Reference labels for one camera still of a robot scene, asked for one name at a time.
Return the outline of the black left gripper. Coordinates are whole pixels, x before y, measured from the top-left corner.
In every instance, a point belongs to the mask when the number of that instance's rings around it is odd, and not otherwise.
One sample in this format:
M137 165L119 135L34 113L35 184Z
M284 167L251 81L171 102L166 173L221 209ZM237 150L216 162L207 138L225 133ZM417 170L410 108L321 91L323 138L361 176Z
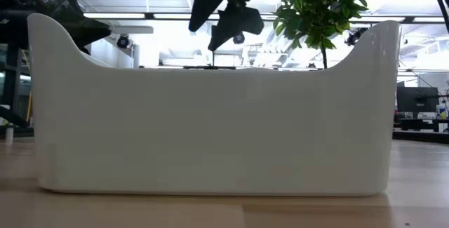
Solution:
M109 25L87 19L77 0L48 0L46 15L59 22L69 32L76 46L87 55L90 52L85 46L111 34Z

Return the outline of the white plastic basket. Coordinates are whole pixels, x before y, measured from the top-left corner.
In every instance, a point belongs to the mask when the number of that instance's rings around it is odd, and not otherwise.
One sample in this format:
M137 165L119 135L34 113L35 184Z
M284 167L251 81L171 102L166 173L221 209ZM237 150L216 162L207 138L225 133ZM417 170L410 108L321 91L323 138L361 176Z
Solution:
M387 188L401 26L325 70L120 69L28 17L39 185L56 192L366 196Z

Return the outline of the black tripod stand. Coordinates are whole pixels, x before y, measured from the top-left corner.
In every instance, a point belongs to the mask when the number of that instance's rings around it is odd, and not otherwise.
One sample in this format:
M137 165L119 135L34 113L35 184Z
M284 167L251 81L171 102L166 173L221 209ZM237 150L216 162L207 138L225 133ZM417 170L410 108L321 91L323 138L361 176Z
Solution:
M201 65L201 66L184 66L183 69L203 69L203 70L236 70L235 66L217 66L215 64L215 52L212 52L212 64L211 65Z

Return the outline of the green plant in black pot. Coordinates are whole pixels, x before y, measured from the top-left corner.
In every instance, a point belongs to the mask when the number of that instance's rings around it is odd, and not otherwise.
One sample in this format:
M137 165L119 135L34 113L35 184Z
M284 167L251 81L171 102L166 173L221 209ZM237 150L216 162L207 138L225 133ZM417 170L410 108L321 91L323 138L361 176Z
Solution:
M319 50L323 67L328 67L326 51L335 49L331 36L342 34L350 28L350 20L360 19L368 10L366 0L281 0L276 9L273 29L291 41L292 49L302 46Z

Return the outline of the black computer monitor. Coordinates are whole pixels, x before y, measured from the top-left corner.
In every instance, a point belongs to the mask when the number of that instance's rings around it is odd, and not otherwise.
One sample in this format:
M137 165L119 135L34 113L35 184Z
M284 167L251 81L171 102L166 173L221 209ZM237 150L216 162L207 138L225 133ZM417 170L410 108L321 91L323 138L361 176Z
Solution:
M398 87L396 100L399 112L436 112L438 89L432 87Z

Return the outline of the dark office desk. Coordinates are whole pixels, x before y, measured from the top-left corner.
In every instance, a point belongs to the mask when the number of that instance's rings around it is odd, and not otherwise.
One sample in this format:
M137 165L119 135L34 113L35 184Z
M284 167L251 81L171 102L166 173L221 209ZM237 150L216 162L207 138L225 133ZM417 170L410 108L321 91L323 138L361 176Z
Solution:
M444 133L449 133L449 119L401 119L399 121L402 130L433 130L439 132L439 125L446 124Z

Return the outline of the black frame post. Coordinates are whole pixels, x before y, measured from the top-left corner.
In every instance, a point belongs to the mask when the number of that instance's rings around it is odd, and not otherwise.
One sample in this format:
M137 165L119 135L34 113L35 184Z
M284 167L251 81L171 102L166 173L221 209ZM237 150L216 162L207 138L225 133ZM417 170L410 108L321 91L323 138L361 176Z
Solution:
M21 64L19 47L8 44L6 61L0 61L0 73L5 72L4 91L0 102L0 117L18 128L28 128L29 123L18 114Z

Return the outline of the black table edge rail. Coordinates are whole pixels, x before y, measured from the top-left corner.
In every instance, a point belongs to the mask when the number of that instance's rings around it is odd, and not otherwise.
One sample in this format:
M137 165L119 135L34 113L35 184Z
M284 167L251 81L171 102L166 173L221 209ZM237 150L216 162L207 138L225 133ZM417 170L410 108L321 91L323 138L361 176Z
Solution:
M449 145L449 133L394 130L392 138L394 140L430 142Z

